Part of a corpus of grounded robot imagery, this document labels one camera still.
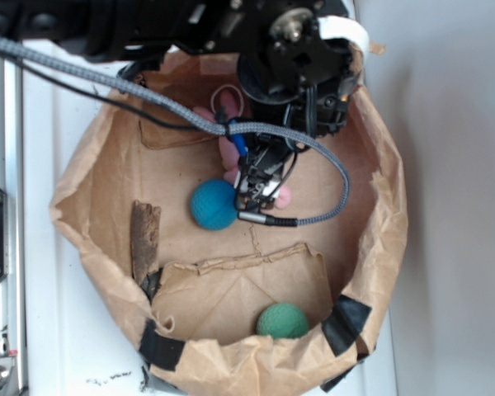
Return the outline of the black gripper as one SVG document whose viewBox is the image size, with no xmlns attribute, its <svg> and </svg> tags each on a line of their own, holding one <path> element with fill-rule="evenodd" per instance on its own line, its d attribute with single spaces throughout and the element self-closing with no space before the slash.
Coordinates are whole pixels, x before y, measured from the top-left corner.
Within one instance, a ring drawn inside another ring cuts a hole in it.
<svg viewBox="0 0 495 396">
<path fill-rule="evenodd" d="M 244 1 L 239 31 L 247 41 L 238 58 L 238 81 L 252 116 L 317 139 L 347 121 L 350 96 L 364 52 L 346 38 L 350 20 L 342 1 Z M 287 198 L 284 185 L 307 146 L 268 133 L 243 136 L 237 197 L 246 209 L 270 209 Z"/>
</svg>

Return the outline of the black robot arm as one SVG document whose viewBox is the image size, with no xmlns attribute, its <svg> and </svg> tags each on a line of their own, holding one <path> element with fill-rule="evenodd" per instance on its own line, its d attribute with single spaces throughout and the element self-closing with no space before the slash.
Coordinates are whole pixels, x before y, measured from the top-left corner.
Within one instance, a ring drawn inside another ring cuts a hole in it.
<svg viewBox="0 0 495 396">
<path fill-rule="evenodd" d="M 236 54 L 253 121 L 211 134 L 237 149 L 234 204 L 259 215 L 299 153 L 339 131 L 370 51 L 341 1 L 0 1 L 0 55 L 123 92 L 167 52 Z"/>
</svg>

